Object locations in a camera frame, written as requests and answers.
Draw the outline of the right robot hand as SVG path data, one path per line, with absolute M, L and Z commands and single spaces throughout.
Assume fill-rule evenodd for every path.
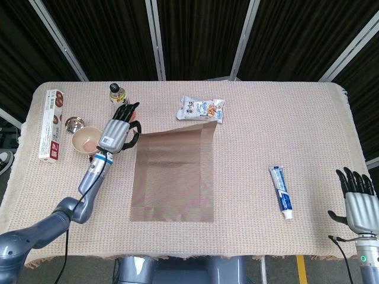
M 355 234 L 378 235 L 378 190 L 371 179 L 344 167 L 336 174 L 341 184 L 346 215 L 338 216 L 332 210 L 332 220 L 347 225 Z

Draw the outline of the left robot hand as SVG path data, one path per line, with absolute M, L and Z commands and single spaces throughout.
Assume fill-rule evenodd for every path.
M 139 121 L 133 120 L 133 115 L 139 105 L 140 102 L 135 102 L 117 108 L 98 140 L 99 151 L 117 154 L 136 145 L 142 133 L 142 126 Z

